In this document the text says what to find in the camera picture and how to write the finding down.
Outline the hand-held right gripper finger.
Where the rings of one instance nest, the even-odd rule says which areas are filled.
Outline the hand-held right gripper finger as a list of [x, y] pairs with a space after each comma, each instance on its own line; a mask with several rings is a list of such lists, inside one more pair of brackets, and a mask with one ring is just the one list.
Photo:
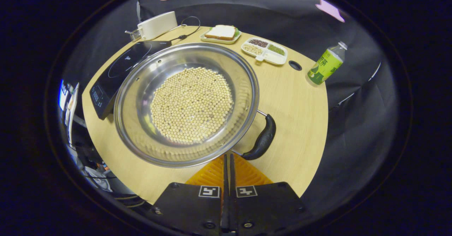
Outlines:
[[308, 210], [286, 182], [237, 186], [230, 155], [230, 228], [237, 235], [289, 234], [308, 219]]
[[188, 183], [170, 183], [152, 206], [154, 220], [183, 235], [220, 235], [228, 226], [227, 156], [205, 165]]

